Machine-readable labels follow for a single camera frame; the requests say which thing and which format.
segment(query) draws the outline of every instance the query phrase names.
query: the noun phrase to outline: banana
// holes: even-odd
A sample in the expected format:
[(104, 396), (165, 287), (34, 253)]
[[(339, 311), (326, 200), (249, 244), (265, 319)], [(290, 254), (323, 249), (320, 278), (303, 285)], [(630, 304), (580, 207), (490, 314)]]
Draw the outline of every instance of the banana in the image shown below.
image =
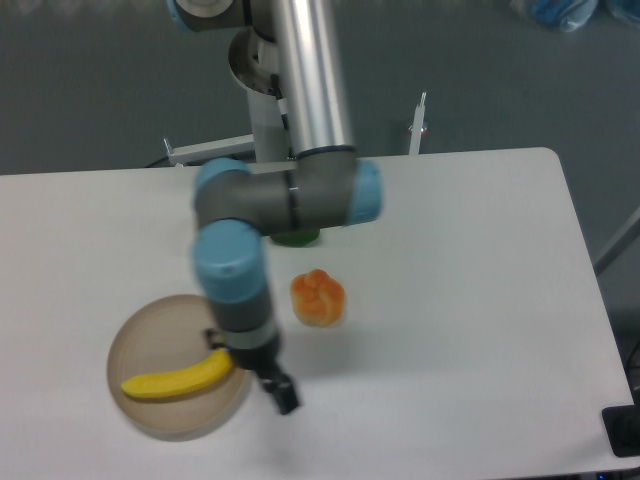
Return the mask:
[(213, 385), (232, 368), (231, 357), (219, 348), (200, 363), (182, 370), (138, 375), (122, 382), (120, 388), (133, 398), (175, 397)]

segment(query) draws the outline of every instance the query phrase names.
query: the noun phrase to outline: blue joint cap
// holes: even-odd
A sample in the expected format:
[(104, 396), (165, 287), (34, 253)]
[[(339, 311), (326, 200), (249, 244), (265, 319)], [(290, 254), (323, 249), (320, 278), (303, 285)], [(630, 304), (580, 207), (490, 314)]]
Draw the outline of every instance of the blue joint cap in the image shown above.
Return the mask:
[(217, 160), (211, 160), (205, 163), (196, 177), (196, 195), (202, 188), (213, 180), (218, 175), (230, 172), (232, 170), (240, 170), (243, 172), (251, 173), (249, 167), (240, 160), (232, 160), (230, 158), (218, 158)]
[(382, 179), (375, 163), (360, 160), (345, 225), (371, 222), (382, 211)]
[(241, 303), (266, 286), (260, 234), (240, 220), (220, 220), (204, 227), (193, 248), (193, 261), (211, 301)]
[(178, 9), (176, 8), (175, 0), (166, 0), (167, 1), (167, 9), (169, 10), (169, 15), (171, 15), (171, 20), (175, 23), (182, 32), (193, 32), (187, 24), (182, 21), (182, 17), (178, 13)]

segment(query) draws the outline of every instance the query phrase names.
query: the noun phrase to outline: toy orange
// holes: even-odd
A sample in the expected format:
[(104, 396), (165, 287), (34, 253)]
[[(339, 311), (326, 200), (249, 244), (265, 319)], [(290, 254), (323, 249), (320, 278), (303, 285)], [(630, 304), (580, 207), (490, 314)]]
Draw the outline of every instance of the toy orange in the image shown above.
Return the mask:
[(345, 297), (342, 285), (324, 270), (312, 270), (291, 282), (293, 311), (307, 325), (333, 325), (342, 316)]

